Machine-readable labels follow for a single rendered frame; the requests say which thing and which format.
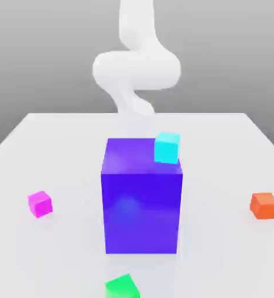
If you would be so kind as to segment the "small cyan cube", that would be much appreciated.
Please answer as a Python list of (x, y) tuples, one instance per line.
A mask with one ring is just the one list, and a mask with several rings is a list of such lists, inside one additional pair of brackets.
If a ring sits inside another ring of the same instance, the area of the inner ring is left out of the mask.
[(154, 161), (177, 164), (180, 152), (180, 135), (160, 132), (154, 140)]

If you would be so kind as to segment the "small magenta cube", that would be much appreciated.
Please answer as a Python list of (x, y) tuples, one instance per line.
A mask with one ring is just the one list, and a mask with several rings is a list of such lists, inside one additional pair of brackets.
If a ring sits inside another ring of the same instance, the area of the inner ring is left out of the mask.
[(53, 212), (52, 201), (45, 191), (28, 196), (30, 211), (36, 218), (42, 217)]

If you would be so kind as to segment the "small green cube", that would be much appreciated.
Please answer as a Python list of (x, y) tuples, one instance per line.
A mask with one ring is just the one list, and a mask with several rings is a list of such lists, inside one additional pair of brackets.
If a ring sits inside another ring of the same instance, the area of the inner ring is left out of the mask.
[(130, 274), (122, 275), (105, 284), (105, 298), (141, 298)]

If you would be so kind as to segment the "small orange cube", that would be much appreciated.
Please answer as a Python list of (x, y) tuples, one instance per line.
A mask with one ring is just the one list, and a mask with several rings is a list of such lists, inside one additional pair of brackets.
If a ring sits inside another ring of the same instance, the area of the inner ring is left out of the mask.
[(250, 210), (256, 219), (274, 219), (274, 195), (272, 193), (253, 193)]

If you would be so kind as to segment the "large purple box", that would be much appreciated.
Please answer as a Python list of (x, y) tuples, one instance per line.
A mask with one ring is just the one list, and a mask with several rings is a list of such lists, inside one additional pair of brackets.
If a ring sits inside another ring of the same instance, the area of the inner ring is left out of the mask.
[(101, 169), (105, 251), (175, 254), (181, 164), (154, 161), (154, 139), (109, 138)]

